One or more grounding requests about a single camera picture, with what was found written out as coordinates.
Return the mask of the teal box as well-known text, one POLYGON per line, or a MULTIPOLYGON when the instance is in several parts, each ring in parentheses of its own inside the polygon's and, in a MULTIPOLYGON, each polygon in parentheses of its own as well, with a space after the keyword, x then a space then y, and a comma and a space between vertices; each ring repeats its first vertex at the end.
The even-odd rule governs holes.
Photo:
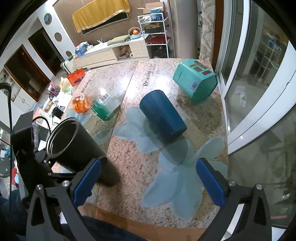
POLYGON ((216 74, 195 59, 180 62, 173 80, 195 104, 205 101, 218 85, 216 74))

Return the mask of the orange snack jar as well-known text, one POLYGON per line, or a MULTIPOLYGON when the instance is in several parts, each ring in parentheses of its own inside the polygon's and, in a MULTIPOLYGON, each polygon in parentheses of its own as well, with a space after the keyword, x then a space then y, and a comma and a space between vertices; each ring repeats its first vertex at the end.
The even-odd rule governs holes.
POLYGON ((83 94, 73 99, 72 106, 76 113, 85 113, 91 109, 91 101, 87 95, 83 94))

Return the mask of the yellow cloth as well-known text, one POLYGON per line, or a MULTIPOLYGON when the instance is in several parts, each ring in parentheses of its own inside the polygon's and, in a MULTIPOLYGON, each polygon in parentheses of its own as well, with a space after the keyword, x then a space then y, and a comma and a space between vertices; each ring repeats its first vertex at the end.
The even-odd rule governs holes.
POLYGON ((86 4, 72 15, 77 33, 97 27, 121 13, 129 13, 130 5, 126 0, 98 0, 86 4))

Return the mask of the cream TV cabinet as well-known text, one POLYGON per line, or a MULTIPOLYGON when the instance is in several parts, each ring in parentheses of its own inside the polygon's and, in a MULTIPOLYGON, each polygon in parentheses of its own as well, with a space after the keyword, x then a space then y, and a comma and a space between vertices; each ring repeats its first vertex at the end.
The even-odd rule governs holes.
POLYGON ((77 69, 92 69, 138 59, 149 59, 144 37, 112 45, 95 45, 73 62, 77 69))

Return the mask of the grey cylindrical air conditioner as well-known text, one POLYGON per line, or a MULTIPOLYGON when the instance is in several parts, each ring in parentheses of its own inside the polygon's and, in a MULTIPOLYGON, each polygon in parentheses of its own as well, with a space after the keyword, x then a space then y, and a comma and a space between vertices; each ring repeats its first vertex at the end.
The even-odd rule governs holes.
POLYGON ((192 59, 197 55, 198 8, 195 0, 169 1, 176 58, 192 59))

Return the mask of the green lid clear jar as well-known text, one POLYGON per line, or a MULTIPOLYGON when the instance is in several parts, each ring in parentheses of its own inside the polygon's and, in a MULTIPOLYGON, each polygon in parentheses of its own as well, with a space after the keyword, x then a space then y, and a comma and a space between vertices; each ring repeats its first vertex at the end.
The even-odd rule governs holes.
POLYGON ((119 106, 120 101, 116 97, 105 93, 92 104, 91 109, 100 119, 107 121, 119 106))

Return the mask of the fruit bowl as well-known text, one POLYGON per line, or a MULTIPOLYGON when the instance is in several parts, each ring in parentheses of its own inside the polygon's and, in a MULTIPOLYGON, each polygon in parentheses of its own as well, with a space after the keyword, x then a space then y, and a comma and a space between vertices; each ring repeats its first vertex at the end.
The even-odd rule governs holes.
POLYGON ((128 35, 130 39, 137 39, 142 36, 141 29, 138 27, 133 27, 128 30, 128 35))

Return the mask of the blue cup yellow inside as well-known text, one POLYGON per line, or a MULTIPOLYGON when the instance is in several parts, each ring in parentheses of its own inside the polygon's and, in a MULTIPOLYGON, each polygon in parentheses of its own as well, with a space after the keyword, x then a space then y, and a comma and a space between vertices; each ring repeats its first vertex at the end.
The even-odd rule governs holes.
POLYGON ((185 122, 161 90, 147 93, 140 101, 139 107, 164 140, 178 138, 187 130, 185 122))

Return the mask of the orange shopping bag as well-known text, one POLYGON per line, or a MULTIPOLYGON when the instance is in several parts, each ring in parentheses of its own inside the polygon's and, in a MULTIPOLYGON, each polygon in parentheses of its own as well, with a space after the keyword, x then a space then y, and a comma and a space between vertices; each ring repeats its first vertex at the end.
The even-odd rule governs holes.
POLYGON ((73 87, 78 85, 84 77, 85 77, 85 72, 83 68, 80 68, 75 72, 67 75, 67 78, 73 87))

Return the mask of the green cushion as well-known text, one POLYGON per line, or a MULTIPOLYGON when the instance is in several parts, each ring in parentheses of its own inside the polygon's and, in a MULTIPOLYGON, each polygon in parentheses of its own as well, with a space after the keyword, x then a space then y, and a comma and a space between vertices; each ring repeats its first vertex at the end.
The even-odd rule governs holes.
POLYGON ((113 44, 118 44, 118 43, 124 43, 125 41, 128 41, 130 39, 130 36, 129 35, 123 35, 123 36, 118 36, 118 37, 115 37, 111 40, 109 40, 107 42, 107 45, 113 45, 113 44))

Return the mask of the patterned curtain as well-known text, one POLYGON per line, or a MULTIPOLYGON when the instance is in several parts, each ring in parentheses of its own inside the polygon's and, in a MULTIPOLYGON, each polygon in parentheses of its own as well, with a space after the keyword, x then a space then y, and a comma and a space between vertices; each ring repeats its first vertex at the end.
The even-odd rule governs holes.
POLYGON ((212 63, 214 53, 216 1, 201 0, 201 49, 199 59, 212 63))

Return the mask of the white metal shelf rack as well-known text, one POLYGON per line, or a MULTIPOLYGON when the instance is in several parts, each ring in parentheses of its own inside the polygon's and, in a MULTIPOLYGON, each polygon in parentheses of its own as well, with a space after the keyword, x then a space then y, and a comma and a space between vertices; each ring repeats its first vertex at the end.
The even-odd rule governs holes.
POLYGON ((175 57, 173 28, 168 16, 164 13, 149 13, 139 15, 137 21, 150 59, 175 57))

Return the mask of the black carbon-pattern tumbler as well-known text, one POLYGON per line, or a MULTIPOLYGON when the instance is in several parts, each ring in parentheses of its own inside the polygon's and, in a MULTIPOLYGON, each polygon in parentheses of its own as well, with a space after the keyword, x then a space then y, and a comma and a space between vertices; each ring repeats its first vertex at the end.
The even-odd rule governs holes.
POLYGON ((47 140, 46 152, 50 160, 75 173, 97 159, 102 166, 97 183, 112 187, 120 182, 114 164, 76 118, 67 118, 56 126, 47 140))

